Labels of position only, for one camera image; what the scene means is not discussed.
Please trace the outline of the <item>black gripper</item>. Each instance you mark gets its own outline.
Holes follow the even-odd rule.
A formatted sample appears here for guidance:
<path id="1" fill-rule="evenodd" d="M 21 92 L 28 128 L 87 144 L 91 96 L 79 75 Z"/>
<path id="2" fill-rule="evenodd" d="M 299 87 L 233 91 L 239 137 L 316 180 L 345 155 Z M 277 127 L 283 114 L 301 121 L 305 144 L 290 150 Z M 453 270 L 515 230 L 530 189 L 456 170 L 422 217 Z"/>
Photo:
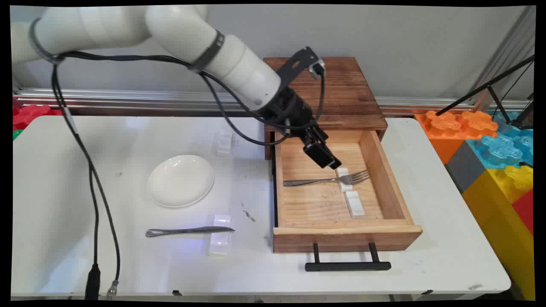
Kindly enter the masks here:
<path id="1" fill-rule="evenodd" d="M 317 124 L 320 107 L 316 114 L 293 89 L 286 87 L 261 109 L 261 117 L 271 127 L 287 138 L 299 138 L 304 153 L 321 168 L 337 169 L 341 161 L 326 146 L 329 136 Z"/>

